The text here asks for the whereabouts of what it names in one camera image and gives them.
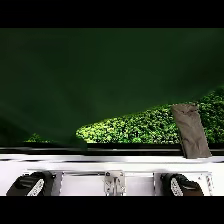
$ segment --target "gray fabric bag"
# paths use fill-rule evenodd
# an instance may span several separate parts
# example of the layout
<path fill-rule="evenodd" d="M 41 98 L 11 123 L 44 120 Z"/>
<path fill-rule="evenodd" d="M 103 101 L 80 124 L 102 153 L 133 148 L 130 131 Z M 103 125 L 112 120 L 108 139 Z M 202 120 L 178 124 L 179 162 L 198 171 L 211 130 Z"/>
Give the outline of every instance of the gray fabric bag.
<path fill-rule="evenodd" d="M 176 104 L 171 107 L 180 132 L 181 145 L 187 159 L 212 156 L 198 113 L 194 104 Z"/>

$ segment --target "dark green fabric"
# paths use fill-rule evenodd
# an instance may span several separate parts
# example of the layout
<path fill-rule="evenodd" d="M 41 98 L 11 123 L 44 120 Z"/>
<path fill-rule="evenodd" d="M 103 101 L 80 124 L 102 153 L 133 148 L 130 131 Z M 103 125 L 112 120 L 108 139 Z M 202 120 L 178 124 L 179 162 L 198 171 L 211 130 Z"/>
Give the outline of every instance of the dark green fabric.
<path fill-rule="evenodd" d="M 224 83 L 223 59 L 223 29 L 0 29 L 0 117 L 69 143 L 82 125 L 198 99 Z"/>

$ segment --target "black device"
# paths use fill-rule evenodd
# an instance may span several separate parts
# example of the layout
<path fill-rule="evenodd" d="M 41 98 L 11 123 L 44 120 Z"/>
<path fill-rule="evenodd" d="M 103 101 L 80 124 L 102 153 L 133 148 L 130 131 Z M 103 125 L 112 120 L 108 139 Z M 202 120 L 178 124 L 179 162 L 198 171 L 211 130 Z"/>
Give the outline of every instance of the black device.
<path fill-rule="evenodd" d="M 51 196 L 54 179 L 49 171 L 34 172 L 16 179 L 6 196 Z"/>
<path fill-rule="evenodd" d="M 164 196 L 204 196 L 200 185 L 182 174 L 166 173 L 160 179 Z"/>

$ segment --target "metal bracket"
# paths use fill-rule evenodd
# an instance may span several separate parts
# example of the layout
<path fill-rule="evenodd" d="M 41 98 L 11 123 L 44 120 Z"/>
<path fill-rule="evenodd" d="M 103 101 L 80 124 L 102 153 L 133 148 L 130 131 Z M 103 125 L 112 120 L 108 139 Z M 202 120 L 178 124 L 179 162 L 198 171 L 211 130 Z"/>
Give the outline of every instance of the metal bracket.
<path fill-rule="evenodd" d="M 124 172 L 122 170 L 106 172 L 104 189 L 106 196 L 124 196 L 126 192 Z"/>

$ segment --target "metal latch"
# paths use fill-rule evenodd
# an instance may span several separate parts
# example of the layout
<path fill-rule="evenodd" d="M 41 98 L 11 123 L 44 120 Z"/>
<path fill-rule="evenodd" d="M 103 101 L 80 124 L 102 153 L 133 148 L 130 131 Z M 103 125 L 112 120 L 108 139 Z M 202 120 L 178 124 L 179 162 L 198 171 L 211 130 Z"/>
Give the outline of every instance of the metal latch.
<path fill-rule="evenodd" d="M 124 196 L 125 194 L 125 175 L 121 170 L 108 171 L 105 173 L 106 196 Z"/>

